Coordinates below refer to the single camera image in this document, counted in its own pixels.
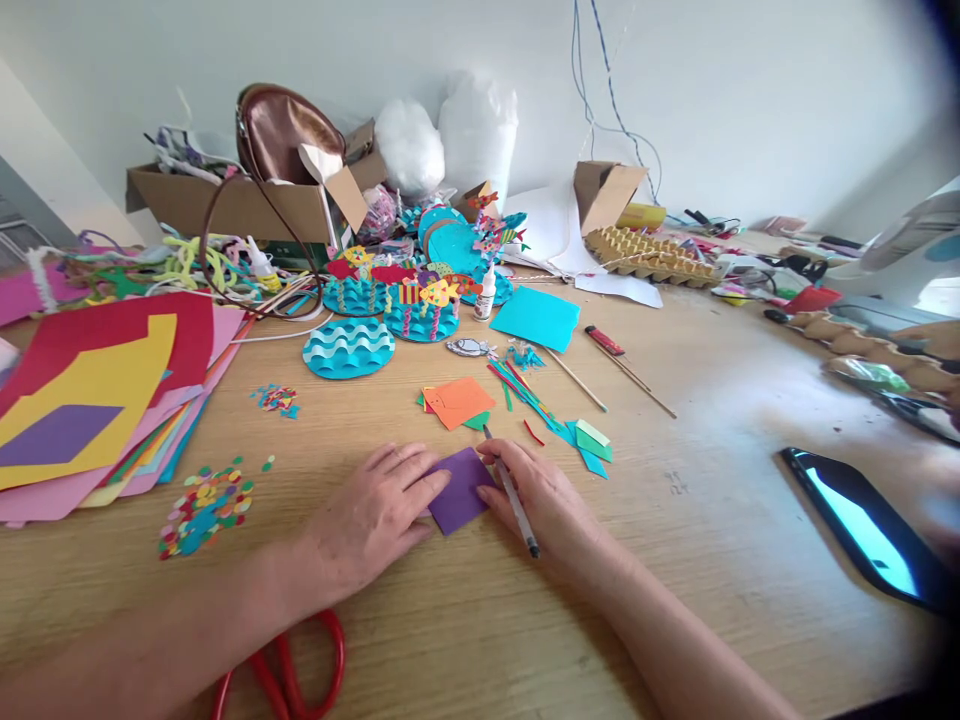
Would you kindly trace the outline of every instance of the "white glue bottle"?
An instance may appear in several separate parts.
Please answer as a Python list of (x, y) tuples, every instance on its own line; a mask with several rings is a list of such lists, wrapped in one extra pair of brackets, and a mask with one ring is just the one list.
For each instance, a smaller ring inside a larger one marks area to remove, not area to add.
[(477, 302), (473, 306), (473, 319), (478, 322), (487, 322), (490, 311), (493, 310), (493, 298), (497, 294), (497, 271), (493, 263), (483, 276), (483, 289), (477, 295)]
[(253, 268), (253, 274), (268, 292), (280, 292), (280, 278), (277, 277), (277, 271), (267, 260), (267, 256), (257, 247), (253, 237), (247, 235), (247, 254), (250, 255), (250, 265)]

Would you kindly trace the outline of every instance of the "wooden table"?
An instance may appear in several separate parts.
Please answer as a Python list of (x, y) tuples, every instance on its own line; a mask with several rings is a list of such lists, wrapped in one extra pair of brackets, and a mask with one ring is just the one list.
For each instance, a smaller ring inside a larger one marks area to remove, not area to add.
[[(514, 403), (507, 412), (482, 360), (398, 342), (376, 375), (328, 382), (304, 366), (300, 340), (253, 343), (213, 395), (175, 484), (63, 522), (0, 529), (0, 670), (296, 528), (386, 440), (426, 440), (441, 454), (478, 443), (479, 433), (448, 432), (414, 404), (423, 385), (473, 375), (497, 399), (493, 430), (531, 442), (521, 422), (530, 420), (547, 441), (544, 452), (613, 534), (805, 716), (909, 688), (938, 626), (857, 575), (774, 455), (795, 445), (851, 463), (915, 522), (920, 484), (960, 477), (960, 453), (822, 375), (827, 351), (763, 319), (757, 306), (664, 287), (665, 307), (652, 310), (537, 287), (580, 303), (581, 328), (595, 323), (620, 342), (679, 414), (671, 420), (581, 331), (564, 359), (608, 415), (548, 358), (530, 382), (558, 417), (585, 418), (611, 437), (609, 481), (588, 475), (529, 408)], [(290, 331), (273, 322), (256, 329)], [(22, 340), (27, 330), (5, 335)], [(505, 336), (466, 312), (458, 337), (507, 347)], [(298, 390), (298, 420), (257, 409), (250, 393), (268, 383)], [(248, 522), (193, 557), (158, 562), (158, 531), (183, 478), (236, 455), (257, 483)], [(262, 473), (269, 455), (274, 468)], [(338, 612), (349, 656), (334, 718), (656, 717), (610, 629), (545, 579), (489, 515), (449, 538), (438, 534)], [(295, 648), (308, 695), (320, 697), (326, 640), (301, 631)], [(207, 694), (183, 717), (207, 717), (210, 704)], [(230, 705), (230, 718), (269, 716), (247, 669)]]

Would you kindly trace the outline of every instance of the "purple foam sheet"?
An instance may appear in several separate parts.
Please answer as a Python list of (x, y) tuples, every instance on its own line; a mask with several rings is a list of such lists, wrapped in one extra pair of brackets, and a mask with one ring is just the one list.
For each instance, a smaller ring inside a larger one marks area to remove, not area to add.
[(123, 410), (106, 405), (61, 405), (0, 447), (0, 467), (68, 463)]
[(490, 471), (473, 448), (464, 448), (444, 458), (427, 474), (437, 470), (449, 470), (450, 484), (430, 503), (430, 512), (444, 535), (450, 535), (487, 509), (487, 504), (477, 495), (481, 485), (496, 487)]

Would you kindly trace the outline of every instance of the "phone screen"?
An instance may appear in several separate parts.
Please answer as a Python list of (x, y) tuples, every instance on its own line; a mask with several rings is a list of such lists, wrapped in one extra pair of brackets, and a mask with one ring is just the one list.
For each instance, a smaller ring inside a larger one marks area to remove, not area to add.
[(780, 454), (872, 585), (937, 612), (950, 610), (950, 572), (858, 470), (797, 448)]

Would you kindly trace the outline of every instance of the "scissors handle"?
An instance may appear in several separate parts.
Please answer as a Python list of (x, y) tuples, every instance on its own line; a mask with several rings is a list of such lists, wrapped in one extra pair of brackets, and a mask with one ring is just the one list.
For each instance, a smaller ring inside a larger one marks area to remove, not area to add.
[[(320, 720), (333, 708), (337, 702), (337, 696), (340, 695), (340, 688), (343, 685), (343, 671), (346, 666), (346, 643), (344, 641), (343, 627), (337, 619), (333, 610), (323, 610), (313, 616), (314, 620), (323, 623), (330, 636), (333, 638), (335, 651), (333, 679), (330, 682), (330, 689), (322, 704), (315, 708), (307, 708), (303, 701), (303, 695), (300, 692), (300, 682), (297, 680), (297, 670), (293, 664), (293, 657), (290, 653), (290, 639), (287, 633), (281, 633), (273, 642), (266, 647), (257, 650), (250, 657), (250, 665), (270, 702), (277, 720)], [(267, 663), (266, 650), (270, 645), (275, 645), (280, 662), (280, 675), (283, 687), (270, 671)], [(227, 690), (230, 687), (230, 679), (233, 676), (231, 670), (224, 675), (217, 685), (216, 702), (211, 715), (212, 720), (222, 720), (226, 708)]]

